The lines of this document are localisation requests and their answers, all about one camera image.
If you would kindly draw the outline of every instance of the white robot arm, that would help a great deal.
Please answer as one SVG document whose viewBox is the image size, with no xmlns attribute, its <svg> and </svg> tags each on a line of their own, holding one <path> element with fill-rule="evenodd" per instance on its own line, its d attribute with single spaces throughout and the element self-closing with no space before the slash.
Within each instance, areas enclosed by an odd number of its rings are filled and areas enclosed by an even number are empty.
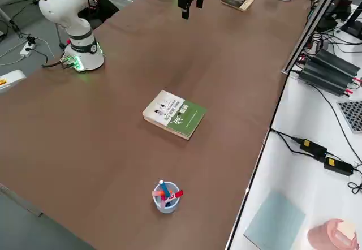
<svg viewBox="0 0 362 250">
<path fill-rule="evenodd" d="M 78 17 L 78 12 L 95 0 L 40 0 L 42 14 L 53 23 L 61 25 L 71 43 L 64 50 L 64 57 L 73 61 L 77 71 L 94 70 L 104 63 L 104 56 L 96 41 L 91 25 Z"/>
</svg>

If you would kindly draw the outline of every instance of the electrical outlet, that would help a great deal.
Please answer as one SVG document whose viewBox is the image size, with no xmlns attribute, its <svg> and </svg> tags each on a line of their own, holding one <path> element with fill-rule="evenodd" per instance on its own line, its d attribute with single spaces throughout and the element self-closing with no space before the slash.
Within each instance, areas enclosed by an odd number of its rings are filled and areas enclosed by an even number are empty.
<svg viewBox="0 0 362 250">
<path fill-rule="evenodd" d="M 30 56 L 31 50 L 27 51 L 27 50 L 26 50 L 27 48 L 33 49 L 33 48 L 35 48 L 35 44 L 31 44 L 31 45 L 30 45 L 29 42 L 27 42 L 27 43 L 24 45 L 24 47 L 23 47 L 23 49 L 21 50 L 21 52 L 20 52 L 20 55 L 21 55 L 21 56 L 23 56 L 23 57 L 28 57 L 28 56 Z"/>
</svg>

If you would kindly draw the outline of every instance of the clear cup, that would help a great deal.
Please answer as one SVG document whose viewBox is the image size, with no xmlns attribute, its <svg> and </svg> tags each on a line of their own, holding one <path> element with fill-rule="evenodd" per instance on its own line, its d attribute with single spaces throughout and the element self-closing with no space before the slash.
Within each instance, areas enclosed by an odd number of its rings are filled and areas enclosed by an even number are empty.
<svg viewBox="0 0 362 250">
<path fill-rule="evenodd" d="M 175 183 L 172 183 L 172 182 L 169 182 L 169 181 L 165 181 L 164 182 L 167 186 L 167 189 L 169 191 L 172 191 L 173 194 L 176 194 L 177 192 L 180 191 L 179 187 L 177 187 L 177 185 Z M 162 188 L 161 186 L 158 184 L 155 189 L 154 189 L 155 192 L 159 192 L 159 191 L 162 191 Z M 157 209 L 162 212 L 162 213 L 172 213 L 175 211 L 175 209 L 177 208 L 177 205 L 179 204 L 179 201 L 180 201 L 180 197 L 176 198 L 176 199 L 173 199 L 171 202 L 170 202 L 170 206 L 167 206 L 167 207 L 164 207 L 162 208 L 161 207 L 161 197 L 160 196 L 153 196 L 153 201 L 157 207 Z"/>
</svg>

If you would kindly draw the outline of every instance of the gray floor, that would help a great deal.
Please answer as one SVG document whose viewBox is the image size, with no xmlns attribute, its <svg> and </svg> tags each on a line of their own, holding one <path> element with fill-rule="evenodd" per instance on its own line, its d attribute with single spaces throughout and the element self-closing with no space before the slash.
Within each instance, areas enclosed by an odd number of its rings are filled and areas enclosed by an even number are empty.
<svg viewBox="0 0 362 250">
<path fill-rule="evenodd" d="M 23 209 L 0 193 L 0 249 L 94 250 L 46 215 Z"/>
<path fill-rule="evenodd" d="M 15 0 L 0 0 L 0 6 L 1 4 L 13 1 Z M 122 9 L 124 6 L 129 5 L 133 0 L 111 1 Z M 362 0 L 353 0 L 355 4 L 358 4 L 361 1 Z M 1 6 L 1 8 L 4 9 L 4 11 L 6 11 L 10 16 L 13 16 L 26 4 L 27 2 L 24 2 L 11 6 Z M 61 55 L 61 50 L 58 47 L 55 26 L 41 15 L 36 5 L 29 5 L 18 17 L 16 17 L 15 20 L 24 33 L 31 33 L 35 37 L 46 40 L 54 54 Z M 6 30 L 2 23 L 0 23 L 0 30 Z M 65 33 L 62 33 L 62 38 L 64 40 L 67 38 Z M 4 41 L 0 42 L 0 55 L 22 41 L 23 40 L 19 39 L 17 35 L 13 33 L 9 34 Z M 21 47 L 0 58 L 0 64 L 9 63 L 19 59 L 20 50 Z M 44 42 L 40 42 L 37 46 L 37 50 L 51 56 L 50 51 Z M 32 72 L 38 70 L 42 63 L 44 63 L 44 58 L 36 53 L 32 53 L 30 57 L 17 64 L 11 66 L 0 66 L 0 75 L 13 70 L 22 70 L 27 76 L 29 76 Z M 0 249 L 91 250 L 93 248 L 82 242 L 47 216 L 43 215 L 41 218 L 38 218 L 11 201 L 8 197 L 0 194 Z"/>
</svg>

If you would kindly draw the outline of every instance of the book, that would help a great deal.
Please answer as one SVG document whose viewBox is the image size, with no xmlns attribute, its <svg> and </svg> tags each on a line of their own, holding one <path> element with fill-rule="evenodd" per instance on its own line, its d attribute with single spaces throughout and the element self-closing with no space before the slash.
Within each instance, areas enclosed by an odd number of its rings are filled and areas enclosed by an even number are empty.
<svg viewBox="0 0 362 250">
<path fill-rule="evenodd" d="M 254 0 L 221 0 L 221 3 L 239 11 L 246 11 L 253 2 Z"/>
<path fill-rule="evenodd" d="M 162 90 L 142 115 L 146 121 L 189 140 L 205 113 L 205 108 Z"/>
</svg>

